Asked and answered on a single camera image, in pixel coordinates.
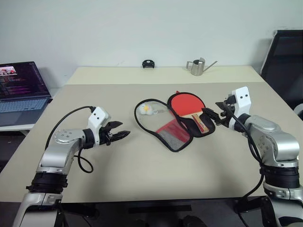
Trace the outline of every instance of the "table tennis paddle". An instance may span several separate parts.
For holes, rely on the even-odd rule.
[[[171,100],[171,107],[180,117],[193,119],[202,134],[209,132],[208,127],[199,117],[205,106],[198,97],[191,94],[177,95]]]

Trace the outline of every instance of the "laptop screen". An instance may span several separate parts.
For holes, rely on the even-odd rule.
[[[33,61],[0,64],[0,99],[50,96]]]

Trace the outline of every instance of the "laptop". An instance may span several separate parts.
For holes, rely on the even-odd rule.
[[[0,64],[0,126],[36,123],[50,99],[33,61]]]

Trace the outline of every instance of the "floor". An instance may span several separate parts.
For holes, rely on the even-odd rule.
[[[0,171],[24,137],[18,132],[0,133]],[[134,227],[138,219],[147,222],[149,227],[177,227],[180,219],[187,215],[199,217],[207,227],[242,227],[233,204],[233,199],[89,203],[84,205],[95,209],[95,217],[74,213],[65,213],[65,216],[70,227]],[[12,225],[19,205],[0,202],[1,227]],[[260,210],[244,213],[243,217],[250,227],[262,226]]]

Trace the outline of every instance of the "white wall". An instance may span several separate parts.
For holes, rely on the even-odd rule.
[[[0,0],[0,63],[35,61],[49,87],[78,66],[253,65],[302,0]]]

